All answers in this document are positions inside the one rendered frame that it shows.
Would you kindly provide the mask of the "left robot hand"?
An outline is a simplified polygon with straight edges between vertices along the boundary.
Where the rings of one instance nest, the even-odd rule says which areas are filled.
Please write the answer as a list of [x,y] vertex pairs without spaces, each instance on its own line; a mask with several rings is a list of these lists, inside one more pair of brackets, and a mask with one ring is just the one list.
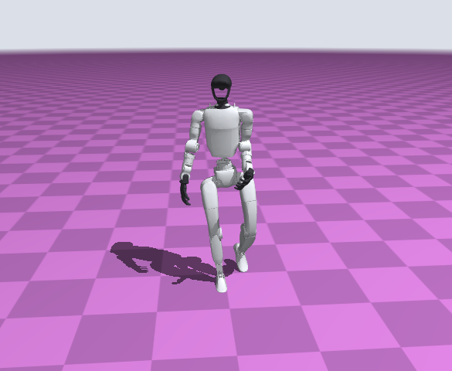
[[236,187],[234,187],[234,188],[237,190],[242,190],[244,188],[244,186],[246,186],[250,182],[250,180],[253,178],[253,173],[254,173],[254,170],[252,168],[249,168],[243,175],[243,177],[245,179],[244,180],[240,179],[243,183],[238,182],[239,185],[236,185]]

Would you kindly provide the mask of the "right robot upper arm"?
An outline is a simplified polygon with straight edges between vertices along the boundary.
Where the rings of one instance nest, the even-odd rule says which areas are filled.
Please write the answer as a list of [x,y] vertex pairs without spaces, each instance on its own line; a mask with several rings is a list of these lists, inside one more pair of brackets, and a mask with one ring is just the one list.
[[189,130],[189,137],[185,150],[196,153],[199,150],[199,136],[201,133],[201,122],[204,121],[204,113],[206,109],[194,111],[192,114],[192,121]]

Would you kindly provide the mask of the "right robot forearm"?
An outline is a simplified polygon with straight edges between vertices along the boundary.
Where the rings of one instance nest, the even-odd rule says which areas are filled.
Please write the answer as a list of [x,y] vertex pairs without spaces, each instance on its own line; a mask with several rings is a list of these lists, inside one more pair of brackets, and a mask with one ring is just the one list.
[[[187,142],[186,142],[186,144],[187,144]],[[186,144],[185,144],[185,146],[186,146]],[[189,153],[188,151],[185,150],[184,161],[182,163],[182,172],[180,173],[181,180],[182,180],[182,177],[184,174],[187,174],[190,179],[190,172],[192,171],[192,165],[193,165],[194,159],[195,159],[195,155],[193,155],[192,153]]]

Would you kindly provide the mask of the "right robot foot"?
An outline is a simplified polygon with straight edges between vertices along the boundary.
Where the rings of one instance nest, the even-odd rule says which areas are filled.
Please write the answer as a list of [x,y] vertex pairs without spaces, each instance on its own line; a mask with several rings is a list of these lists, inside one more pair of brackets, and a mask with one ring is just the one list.
[[216,275],[216,290],[219,293],[224,293],[227,291],[227,284],[226,284],[226,279],[225,279],[224,274],[223,274],[223,277],[221,274],[219,274],[219,278]]

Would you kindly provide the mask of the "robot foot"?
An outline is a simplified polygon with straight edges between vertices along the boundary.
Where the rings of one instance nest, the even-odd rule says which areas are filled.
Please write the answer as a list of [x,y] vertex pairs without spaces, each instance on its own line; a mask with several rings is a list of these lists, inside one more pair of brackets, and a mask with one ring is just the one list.
[[245,254],[243,255],[243,252],[241,252],[241,254],[239,255],[239,252],[238,252],[239,245],[240,245],[240,243],[236,243],[233,246],[233,249],[234,249],[235,255],[236,255],[236,264],[237,264],[237,267],[240,272],[247,272],[248,263],[246,260],[246,255]]
[[224,274],[223,274],[223,277],[221,274],[219,274],[219,278],[216,275],[216,290],[219,293],[224,293],[227,291],[227,284],[226,284],[226,279],[225,279]]

